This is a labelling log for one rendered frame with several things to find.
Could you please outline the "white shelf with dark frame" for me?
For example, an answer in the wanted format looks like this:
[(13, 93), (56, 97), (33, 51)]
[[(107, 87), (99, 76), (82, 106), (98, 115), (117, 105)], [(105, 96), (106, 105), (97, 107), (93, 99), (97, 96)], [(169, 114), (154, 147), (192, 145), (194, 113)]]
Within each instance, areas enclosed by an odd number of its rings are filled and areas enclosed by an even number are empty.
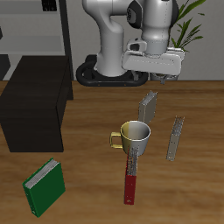
[(8, 81), (23, 55), (66, 55), (74, 78), (67, 1), (43, 11), (41, 0), (0, 0), (0, 81)]

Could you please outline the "yellow and white mug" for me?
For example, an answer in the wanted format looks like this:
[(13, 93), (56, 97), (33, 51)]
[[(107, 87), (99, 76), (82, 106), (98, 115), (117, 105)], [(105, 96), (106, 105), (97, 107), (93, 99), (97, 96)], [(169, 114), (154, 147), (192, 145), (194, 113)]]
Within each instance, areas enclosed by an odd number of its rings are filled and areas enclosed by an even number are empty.
[[(151, 135), (150, 127), (140, 121), (128, 121), (124, 123), (119, 132), (112, 132), (109, 136), (109, 144), (112, 148), (123, 149), (128, 153), (128, 149), (138, 148), (138, 155), (144, 154), (146, 145)], [(114, 144), (113, 137), (120, 137), (121, 144)]]

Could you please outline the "green book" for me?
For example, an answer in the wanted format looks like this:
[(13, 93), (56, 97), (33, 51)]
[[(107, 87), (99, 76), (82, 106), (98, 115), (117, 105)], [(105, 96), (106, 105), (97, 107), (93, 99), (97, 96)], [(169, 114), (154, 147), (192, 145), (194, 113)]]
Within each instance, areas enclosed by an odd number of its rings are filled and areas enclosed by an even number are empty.
[(66, 190), (61, 163), (50, 158), (22, 186), (31, 212), (40, 217)]

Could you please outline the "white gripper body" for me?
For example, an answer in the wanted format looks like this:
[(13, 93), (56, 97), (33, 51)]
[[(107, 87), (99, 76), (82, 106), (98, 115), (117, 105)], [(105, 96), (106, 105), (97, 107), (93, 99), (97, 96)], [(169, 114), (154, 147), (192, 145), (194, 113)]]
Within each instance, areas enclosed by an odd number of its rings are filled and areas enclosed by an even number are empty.
[(155, 74), (179, 75), (185, 52), (180, 48), (168, 47), (166, 53), (147, 57), (141, 52), (127, 51), (122, 58), (126, 70)]

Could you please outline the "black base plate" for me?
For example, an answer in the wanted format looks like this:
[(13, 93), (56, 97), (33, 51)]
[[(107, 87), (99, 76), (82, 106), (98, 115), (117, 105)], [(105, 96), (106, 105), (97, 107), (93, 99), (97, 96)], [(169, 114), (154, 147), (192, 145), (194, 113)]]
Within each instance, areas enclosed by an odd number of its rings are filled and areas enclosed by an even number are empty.
[(77, 81), (87, 87), (137, 87), (142, 86), (147, 80), (147, 72), (139, 72), (139, 80), (134, 80), (132, 70), (128, 70), (121, 76), (107, 77), (94, 70), (97, 61), (95, 54), (86, 57), (85, 62), (76, 70)]

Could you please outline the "black items on shelf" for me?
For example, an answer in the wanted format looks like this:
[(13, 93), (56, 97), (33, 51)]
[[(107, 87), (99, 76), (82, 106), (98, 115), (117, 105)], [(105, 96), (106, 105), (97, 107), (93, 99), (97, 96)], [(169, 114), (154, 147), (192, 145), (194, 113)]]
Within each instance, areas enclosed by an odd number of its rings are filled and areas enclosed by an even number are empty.
[(56, 11), (56, 0), (41, 0), (43, 11)]

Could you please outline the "dark brown desk caddy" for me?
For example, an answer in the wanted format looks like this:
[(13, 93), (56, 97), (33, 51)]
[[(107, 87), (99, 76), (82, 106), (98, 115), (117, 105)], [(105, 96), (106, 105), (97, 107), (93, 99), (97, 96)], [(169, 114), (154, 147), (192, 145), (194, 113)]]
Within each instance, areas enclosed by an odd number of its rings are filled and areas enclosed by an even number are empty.
[(11, 152), (62, 152), (61, 124), (73, 89), (67, 56), (24, 56), (0, 95)]

